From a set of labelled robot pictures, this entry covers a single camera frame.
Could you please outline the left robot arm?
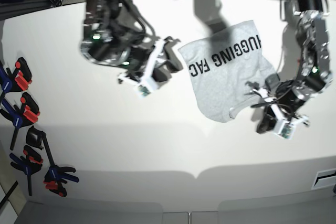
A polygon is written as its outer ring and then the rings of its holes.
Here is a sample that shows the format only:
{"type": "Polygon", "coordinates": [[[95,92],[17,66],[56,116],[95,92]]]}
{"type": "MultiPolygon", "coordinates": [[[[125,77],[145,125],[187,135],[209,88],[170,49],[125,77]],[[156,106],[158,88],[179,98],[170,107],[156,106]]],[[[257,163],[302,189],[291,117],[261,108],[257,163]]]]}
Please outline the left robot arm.
{"type": "Polygon", "coordinates": [[[324,17],[329,14],[327,0],[292,0],[292,14],[298,17],[296,40],[301,48],[299,68],[292,80],[280,83],[274,93],[267,88],[254,89],[264,107],[257,133],[273,132],[290,139],[299,124],[309,126],[309,118],[298,110],[331,84],[329,37],[324,17]]]}

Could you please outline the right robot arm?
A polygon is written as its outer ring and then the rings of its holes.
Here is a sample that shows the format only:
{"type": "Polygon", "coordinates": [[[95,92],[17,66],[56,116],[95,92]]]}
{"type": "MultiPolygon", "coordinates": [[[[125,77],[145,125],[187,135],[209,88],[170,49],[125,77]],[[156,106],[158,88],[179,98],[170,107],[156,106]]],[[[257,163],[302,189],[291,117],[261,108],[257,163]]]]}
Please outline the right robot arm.
{"type": "Polygon", "coordinates": [[[119,83],[138,84],[146,76],[166,82],[169,73],[183,69],[169,47],[175,39],[150,37],[145,19],[130,0],[86,0],[82,55],[90,62],[119,68],[119,83]]]}

